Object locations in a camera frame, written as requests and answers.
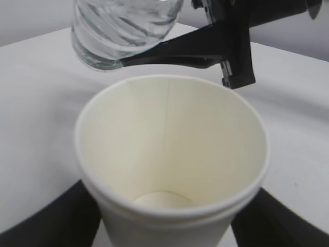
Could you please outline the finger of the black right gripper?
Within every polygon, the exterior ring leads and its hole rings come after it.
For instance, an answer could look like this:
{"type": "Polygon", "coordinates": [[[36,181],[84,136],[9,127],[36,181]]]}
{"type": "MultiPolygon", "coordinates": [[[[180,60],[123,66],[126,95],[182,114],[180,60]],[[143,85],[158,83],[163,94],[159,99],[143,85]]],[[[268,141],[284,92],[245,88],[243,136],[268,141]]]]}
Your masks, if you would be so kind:
{"type": "Polygon", "coordinates": [[[231,31],[226,27],[203,27],[161,42],[141,54],[124,58],[123,66],[169,64],[209,68],[231,54],[231,31]]]}

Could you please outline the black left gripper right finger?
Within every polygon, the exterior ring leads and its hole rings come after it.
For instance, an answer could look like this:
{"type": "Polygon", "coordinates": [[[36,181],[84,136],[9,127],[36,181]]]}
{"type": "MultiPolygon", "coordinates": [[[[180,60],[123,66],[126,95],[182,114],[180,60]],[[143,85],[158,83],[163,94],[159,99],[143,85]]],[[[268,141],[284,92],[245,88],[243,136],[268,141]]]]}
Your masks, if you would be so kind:
{"type": "Polygon", "coordinates": [[[261,188],[231,223],[238,246],[328,246],[328,234],[261,188]]]}

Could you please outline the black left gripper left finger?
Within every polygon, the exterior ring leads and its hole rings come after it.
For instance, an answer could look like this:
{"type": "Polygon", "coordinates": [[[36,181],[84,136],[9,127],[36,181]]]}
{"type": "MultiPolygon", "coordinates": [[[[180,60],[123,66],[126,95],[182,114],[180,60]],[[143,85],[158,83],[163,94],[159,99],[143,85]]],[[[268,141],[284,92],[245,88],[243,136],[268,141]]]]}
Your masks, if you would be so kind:
{"type": "Polygon", "coordinates": [[[96,201],[78,181],[42,210],[1,233],[1,246],[92,246],[100,221],[96,201]]]}

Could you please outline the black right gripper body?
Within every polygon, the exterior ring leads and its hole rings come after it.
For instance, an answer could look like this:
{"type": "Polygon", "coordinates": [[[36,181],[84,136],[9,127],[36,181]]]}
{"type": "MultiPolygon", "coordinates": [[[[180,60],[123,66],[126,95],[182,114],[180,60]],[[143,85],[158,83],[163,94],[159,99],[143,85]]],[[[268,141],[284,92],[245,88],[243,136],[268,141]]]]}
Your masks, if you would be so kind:
{"type": "Polygon", "coordinates": [[[229,54],[220,62],[222,84],[232,90],[255,83],[251,27],[304,12],[314,20],[321,9],[321,1],[192,1],[191,5],[194,9],[203,8],[208,22],[232,43],[229,54]]]}

